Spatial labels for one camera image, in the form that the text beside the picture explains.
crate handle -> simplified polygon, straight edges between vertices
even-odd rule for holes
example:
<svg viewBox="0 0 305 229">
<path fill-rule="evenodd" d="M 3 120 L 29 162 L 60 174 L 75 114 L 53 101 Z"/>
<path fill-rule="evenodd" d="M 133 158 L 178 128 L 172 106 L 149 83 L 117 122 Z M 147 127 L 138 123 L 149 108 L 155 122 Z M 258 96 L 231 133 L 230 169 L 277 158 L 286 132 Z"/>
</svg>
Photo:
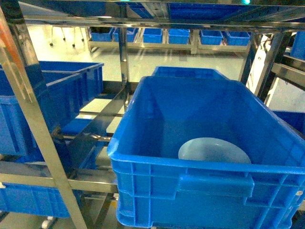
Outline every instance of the crate handle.
<svg viewBox="0 0 305 229">
<path fill-rule="evenodd" d="M 254 181 L 247 177 L 181 175 L 178 191 L 202 192 L 216 196 L 252 197 Z"/>
</svg>

plastic crate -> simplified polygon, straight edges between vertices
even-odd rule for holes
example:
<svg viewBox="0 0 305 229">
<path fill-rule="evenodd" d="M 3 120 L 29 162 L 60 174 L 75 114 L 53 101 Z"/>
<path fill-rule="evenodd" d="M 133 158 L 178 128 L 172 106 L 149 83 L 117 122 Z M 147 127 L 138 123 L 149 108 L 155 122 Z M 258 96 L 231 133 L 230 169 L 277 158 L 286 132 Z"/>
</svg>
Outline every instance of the plastic crate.
<svg viewBox="0 0 305 229">
<path fill-rule="evenodd" d="M 190 38 L 190 30 L 169 29 L 169 44 L 188 44 Z"/>
<path fill-rule="evenodd" d="M 138 28 L 127 28 L 127 42 L 133 42 L 135 35 L 138 32 Z M 113 37 L 115 42 L 119 42 L 119 30 L 116 28 L 113 32 Z"/>
<path fill-rule="evenodd" d="M 143 41 L 144 43 L 162 43 L 162 29 L 145 29 Z"/>
<path fill-rule="evenodd" d="M 222 32 L 228 45 L 246 46 L 250 41 L 250 35 L 247 32 Z"/>
<path fill-rule="evenodd" d="M 91 27 L 91 39 L 93 42 L 111 42 L 114 28 Z"/>
<path fill-rule="evenodd" d="M 198 137 L 252 164 L 179 160 Z M 305 141 L 237 81 L 143 77 L 108 155 L 131 227 L 288 229 L 305 198 Z"/>
<path fill-rule="evenodd" d="M 129 5 L 130 9 L 132 9 L 141 18 L 153 18 L 153 16 L 147 11 L 147 9 L 141 3 L 129 2 L 127 5 Z"/>
<path fill-rule="evenodd" d="M 228 80 L 228 78 L 222 75 L 219 71 L 210 68 L 158 66 L 153 71 L 152 76 Z"/>
<path fill-rule="evenodd" d="M 79 17 L 103 16 L 106 12 L 105 2 L 69 1 L 69 0 L 66 1 L 24 0 L 23 2 Z"/>
<path fill-rule="evenodd" d="M 90 62 L 58 62 L 58 61 L 40 61 L 41 69 L 44 71 L 59 71 L 79 73 L 82 76 L 82 104 L 81 107 L 88 104 L 92 99 L 103 91 L 102 67 L 103 63 Z"/>
<path fill-rule="evenodd" d="M 103 142 L 98 142 L 89 153 L 80 168 L 95 169 L 96 156 L 102 150 Z M 70 217 L 68 210 L 57 188 L 15 185 L 3 183 L 5 188 L 0 189 L 0 210 L 19 212 L 33 215 L 53 216 L 59 218 Z M 80 205 L 82 191 L 74 190 L 75 197 Z"/>
<path fill-rule="evenodd" d="M 292 57 L 305 60 L 305 31 L 297 32 L 295 36 L 295 42 L 292 46 L 290 55 Z"/>
<path fill-rule="evenodd" d="M 55 102 L 62 126 L 74 119 L 80 111 L 81 75 L 70 73 L 43 73 Z M 25 156 L 35 152 L 36 143 L 14 92 L 3 70 L 0 70 L 0 151 L 2 154 Z"/>
<path fill-rule="evenodd" d="M 170 3 L 170 19 L 221 20 L 257 6 Z"/>
<path fill-rule="evenodd" d="M 297 131 L 305 135 L 305 113 L 289 111 L 274 111 L 274 113 Z"/>
<path fill-rule="evenodd" d="M 201 30 L 201 44 L 219 45 L 223 41 L 223 35 L 220 31 Z"/>
</svg>

chair leg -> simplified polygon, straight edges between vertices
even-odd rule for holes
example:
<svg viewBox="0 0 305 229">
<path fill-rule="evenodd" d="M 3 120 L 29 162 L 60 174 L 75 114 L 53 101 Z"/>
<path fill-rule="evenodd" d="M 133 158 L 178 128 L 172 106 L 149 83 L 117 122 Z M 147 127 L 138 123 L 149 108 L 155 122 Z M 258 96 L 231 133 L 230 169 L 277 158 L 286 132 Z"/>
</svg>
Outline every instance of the chair leg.
<svg viewBox="0 0 305 229">
<path fill-rule="evenodd" d="M 72 47 L 74 48 L 75 47 L 75 27 L 73 27 L 73 36 L 74 36 L 74 38 L 73 38 L 73 45 L 72 45 Z"/>
<path fill-rule="evenodd" d="M 65 33 L 63 32 L 62 27 L 61 27 L 61 32 L 62 32 L 62 34 L 63 34 L 63 40 L 66 41 L 66 36 L 65 36 Z"/>
<path fill-rule="evenodd" d="M 81 41 L 82 42 L 84 42 L 85 41 L 85 39 L 84 39 L 84 35 L 82 34 L 82 31 L 81 31 Z"/>
<path fill-rule="evenodd" d="M 53 26 L 52 26 L 52 29 L 51 29 L 51 43 L 50 43 L 50 46 L 53 46 Z"/>
</svg>

rack wheel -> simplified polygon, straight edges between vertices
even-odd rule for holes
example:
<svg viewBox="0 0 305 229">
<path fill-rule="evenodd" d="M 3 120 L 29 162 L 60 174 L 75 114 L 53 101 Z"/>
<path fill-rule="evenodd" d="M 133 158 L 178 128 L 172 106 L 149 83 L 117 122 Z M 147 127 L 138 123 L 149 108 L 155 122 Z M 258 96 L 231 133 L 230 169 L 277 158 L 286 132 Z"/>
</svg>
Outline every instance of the rack wheel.
<svg viewBox="0 0 305 229">
<path fill-rule="evenodd" d="M 52 221 L 50 220 L 45 220 L 43 221 L 42 225 L 41 225 L 41 229 L 49 229 L 49 227 L 52 225 Z"/>
</svg>

metal shelf frame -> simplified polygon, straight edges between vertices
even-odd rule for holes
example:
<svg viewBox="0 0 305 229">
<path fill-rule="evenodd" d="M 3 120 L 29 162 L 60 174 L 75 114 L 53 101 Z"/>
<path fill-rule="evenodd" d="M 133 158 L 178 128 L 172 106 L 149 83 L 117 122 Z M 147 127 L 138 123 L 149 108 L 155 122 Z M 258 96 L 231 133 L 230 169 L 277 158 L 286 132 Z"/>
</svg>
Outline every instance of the metal shelf frame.
<svg viewBox="0 0 305 229">
<path fill-rule="evenodd" d="M 119 0 L 103 1 L 107 4 L 120 2 Z M 278 11 L 264 16 L 257 16 L 257 9 L 249 10 L 222 21 L 169 19 L 169 14 L 164 4 L 200 3 L 246 5 L 245 1 L 130 0 L 128 2 L 142 2 L 154 18 L 136 18 L 128 5 L 116 5 L 113 8 L 107 7 L 107 9 L 112 9 L 106 12 L 106 15 L 112 16 L 111 18 L 23 16 L 17 0 L 0 0 L 0 63 L 47 164 L 47 166 L 39 166 L 0 161 L 0 181 L 58 188 L 77 229 L 97 228 L 102 223 L 105 208 L 102 208 L 97 218 L 98 220 L 94 224 L 94 220 L 87 217 L 87 212 L 79 208 L 72 190 L 110 193 L 109 199 L 111 199 L 113 193 L 118 193 L 115 183 L 116 176 L 109 170 L 66 168 L 62 164 L 58 152 L 70 152 L 71 154 L 77 155 L 78 159 L 75 161 L 77 165 L 86 157 L 97 141 L 109 141 L 109 138 L 101 137 L 102 131 L 107 128 L 123 105 L 125 108 L 128 106 L 129 94 L 136 87 L 136 83 L 129 82 L 128 46 L 133 48 L 135 44 L 127 43 L 127 28 L 186 28 L 194 30 L 194 34 L 197 35 L 201 29 L 250 31 L 252 32 L 250 43 L 245 49 L 247 56 L 244 59 L 239 77 L 239 80 L 244 84 L 248 80 L 254 56 L 259 47 L 261 34 L 274 33 L 272 47 L 267 54 L 265 67 L 256 94 L 264 101 L 276 77 L 285 79 L 303 90 L 305 89 L 305 62 L 283 56 L 291 32 L 305 30 L 305 23 L 287 21 L 305 17 L 305 0 L 252 0 L 248 5 L 260 6 L 260 11 L 268 10 L 272 6 L 277 6 L 279 9 L 281 7 L 289 8 L 282 12 Z M 156 9 L 156 7 L 160 7 L 162 9 L 161 12 L 154 11 L 153 9 Z M 122 82 L 105 82 L 105 91 L 110 94 L 116 94 L 116 96 L 79 135 L 72 139 L 69 145 L 66 145 L 64 141 L 65 136 L 61 132 L 58 121 L 48 121 L 57 120 L 57 117 L 53 112 L 53 102 L 50 99 L 26 22 L 81 27 L 104 26 L 120 28 L 118 45 L 120 50 Z M 198 45 L 199 40 L 197 39 L 194 39 L 192 42 L 194 45 L 188 47 L 188 49 L 194 53 L 200 49 L 200 45 Z M 104 203 L 105 206 L 109 205 L 108 200 Z"/>
</svg>

